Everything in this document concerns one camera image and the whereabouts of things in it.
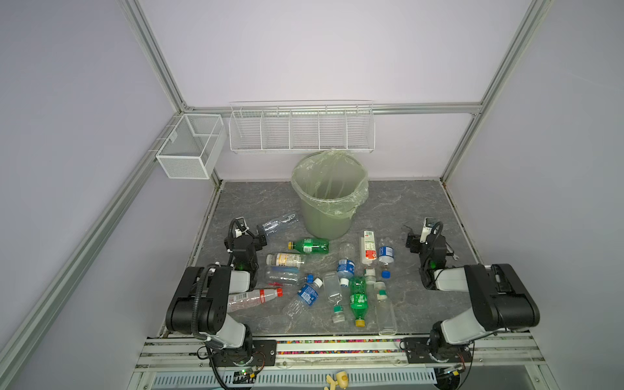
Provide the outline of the clear pepsi bottle blue cap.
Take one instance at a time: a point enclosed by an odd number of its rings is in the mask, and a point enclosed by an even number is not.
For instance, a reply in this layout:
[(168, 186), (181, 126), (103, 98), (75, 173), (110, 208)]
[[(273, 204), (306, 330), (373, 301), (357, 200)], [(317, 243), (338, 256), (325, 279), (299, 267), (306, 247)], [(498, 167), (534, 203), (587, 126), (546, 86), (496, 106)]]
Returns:
[(312, 274), (306, 274), (296, 267), (274, 266), (265, 272), (266, 279), (273, 284), (279, 285), (299, 285), (304, 283), (312, 283), (315, 277)]

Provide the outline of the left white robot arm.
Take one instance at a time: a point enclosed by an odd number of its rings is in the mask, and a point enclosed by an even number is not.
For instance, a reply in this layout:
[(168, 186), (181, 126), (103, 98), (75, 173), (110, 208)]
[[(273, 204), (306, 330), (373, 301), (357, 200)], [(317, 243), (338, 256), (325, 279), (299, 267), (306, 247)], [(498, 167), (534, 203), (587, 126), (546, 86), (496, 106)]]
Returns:
[(242, 217), (232, 219), (224, 239), (225, 263), (190, 266), (167, 308), (167, 331), (193, 336), (207, 348), (208, 357), (231, 365), (249, 364), (254, 358), (250, 327), (228, 311), (231, 294), (252, 291), (258, 280), (258, 251), (267, 239), (254, 232)]

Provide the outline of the clear bottle white green cap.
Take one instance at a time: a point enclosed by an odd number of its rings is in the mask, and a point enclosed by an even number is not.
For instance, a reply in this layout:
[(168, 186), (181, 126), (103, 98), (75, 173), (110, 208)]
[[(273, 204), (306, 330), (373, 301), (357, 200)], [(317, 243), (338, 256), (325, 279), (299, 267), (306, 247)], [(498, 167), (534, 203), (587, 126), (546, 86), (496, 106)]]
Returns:
[(375, 282), (375, 313), (380, 336), (395, 336), (397, 334), (397, 320), (392, 300), (388, 296), (386, 284)]

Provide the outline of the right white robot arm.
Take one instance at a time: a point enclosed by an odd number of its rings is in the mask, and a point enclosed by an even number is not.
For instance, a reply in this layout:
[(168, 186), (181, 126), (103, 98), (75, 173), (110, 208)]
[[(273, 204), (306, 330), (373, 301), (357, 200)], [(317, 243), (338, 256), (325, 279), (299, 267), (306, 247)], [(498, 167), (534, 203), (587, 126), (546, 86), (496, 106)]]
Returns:
[(443, 235), (444, 224), (424, 220), (417, 234), (409, 229), (406, 248), (419, 255), (419, 275), (430, 291), (467, 293), (471, 307), (432, 326), (427, 355), (435, 362), (462, 359), (472, 342), (499, 332), (516, 332), (540, 323), (539, 308), (510, 264), (449, 267), (454, 255)]

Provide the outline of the short bottle blue label blue cap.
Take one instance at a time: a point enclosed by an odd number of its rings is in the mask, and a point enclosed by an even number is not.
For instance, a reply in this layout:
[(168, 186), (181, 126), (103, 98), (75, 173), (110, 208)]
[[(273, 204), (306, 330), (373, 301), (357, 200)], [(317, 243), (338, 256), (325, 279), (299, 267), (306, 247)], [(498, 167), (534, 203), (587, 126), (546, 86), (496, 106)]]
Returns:
[(393, 243), (388, 237), (380, 239), (378, 247), (378, 262), (380, 265), (380, 275), (382, 279), (388, 280), (392, 276), (395, 263)]

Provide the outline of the square bottle white red label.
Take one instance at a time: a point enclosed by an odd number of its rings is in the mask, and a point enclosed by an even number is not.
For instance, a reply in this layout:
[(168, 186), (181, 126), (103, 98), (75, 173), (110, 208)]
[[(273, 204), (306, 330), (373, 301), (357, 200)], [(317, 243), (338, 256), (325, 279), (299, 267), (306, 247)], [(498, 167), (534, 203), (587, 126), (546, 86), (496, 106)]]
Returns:
[(377, 261), (377, 248), (375, 234), (371, 230), (364, 230), (360, 241), (361, 263), (364, 266), (364, 278), (367, 284), (376, 282), (375, 263)]

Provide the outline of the clear bottle red cap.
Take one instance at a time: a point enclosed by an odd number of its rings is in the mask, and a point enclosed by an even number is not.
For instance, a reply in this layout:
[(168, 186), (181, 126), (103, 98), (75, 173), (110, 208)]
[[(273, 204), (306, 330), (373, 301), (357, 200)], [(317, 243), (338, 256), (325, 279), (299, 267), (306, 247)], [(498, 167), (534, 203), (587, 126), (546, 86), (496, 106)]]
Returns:
[(246, 310), (252, 307), (263, 305), (282, 297), (284, 291), (282, 288), (276, 289), (255, 289), (250, 292), (239, 292), (228, 296), (227, 311), (228, 313), (239, 310)]

